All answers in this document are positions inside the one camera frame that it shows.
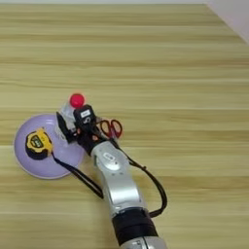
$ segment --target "wooden table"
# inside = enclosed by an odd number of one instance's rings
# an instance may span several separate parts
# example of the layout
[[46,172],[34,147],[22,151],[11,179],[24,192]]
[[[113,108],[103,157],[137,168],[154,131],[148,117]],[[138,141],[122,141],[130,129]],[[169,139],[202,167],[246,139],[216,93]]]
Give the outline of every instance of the wooden table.
[[[248,249],[249,49],[207,7],[1,5],[0,64],[1,249],[118,248],[102,200],[15,159],[23,121],[75,91],[122,121],[123,148],[163,182],[169,248]],[[81,168],[95,176],[90,159]]]

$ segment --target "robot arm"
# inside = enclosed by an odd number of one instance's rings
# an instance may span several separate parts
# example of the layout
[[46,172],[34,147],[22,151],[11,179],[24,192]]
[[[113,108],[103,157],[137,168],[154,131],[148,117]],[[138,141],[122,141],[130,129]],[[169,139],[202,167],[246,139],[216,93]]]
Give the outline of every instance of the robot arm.
[[165,249],[146,203],[128,172],[126,155],[106,141],[94,147],[91,156],[98,169],[104,199],[121,248]]
[[74,112],[78,143],[93,157],[116,238],[122,249],[166,249],[129,174],[123,151],[101,135],[91,106]]

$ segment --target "purple plate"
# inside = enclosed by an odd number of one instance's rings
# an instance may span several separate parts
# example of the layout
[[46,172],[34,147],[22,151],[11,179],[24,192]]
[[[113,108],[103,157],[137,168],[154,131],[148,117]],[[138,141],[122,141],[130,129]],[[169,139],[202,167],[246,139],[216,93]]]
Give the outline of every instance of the purple plate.
[[14,144],[15,154],[21,167],[30,175],[42,179],[57,179],[70,174],[68,170],[57,164],[52,156],[44,160],[33,160],[26,154],[26,136],[39,127],[43,127],[50,136],[56,158],[75,167],[81,164],[84,149],[77,143],[68,145],[61,141],[54,132],[55,125],[56,115],[45,114],[31,118],[18,130]]

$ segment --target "small black object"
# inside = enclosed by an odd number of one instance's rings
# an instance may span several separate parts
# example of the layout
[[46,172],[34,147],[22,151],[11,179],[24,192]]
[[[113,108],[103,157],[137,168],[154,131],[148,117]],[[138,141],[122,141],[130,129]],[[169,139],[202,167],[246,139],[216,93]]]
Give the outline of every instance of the small black object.
[[76,141],[75,133],[67,128],[66,121],[63,119],[63,117],[58,112],[56,112],[56,117],[57,117],[58,127],[60,128],[61,132],[65,136],[67,142],[70,144]]

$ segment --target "white object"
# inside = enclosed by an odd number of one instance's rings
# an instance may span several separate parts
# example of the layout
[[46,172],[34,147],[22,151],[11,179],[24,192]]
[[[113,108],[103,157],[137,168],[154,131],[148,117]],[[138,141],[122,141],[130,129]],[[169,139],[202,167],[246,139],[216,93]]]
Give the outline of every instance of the white object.
[[208,6],[249,44],[248,0],[210,0]]

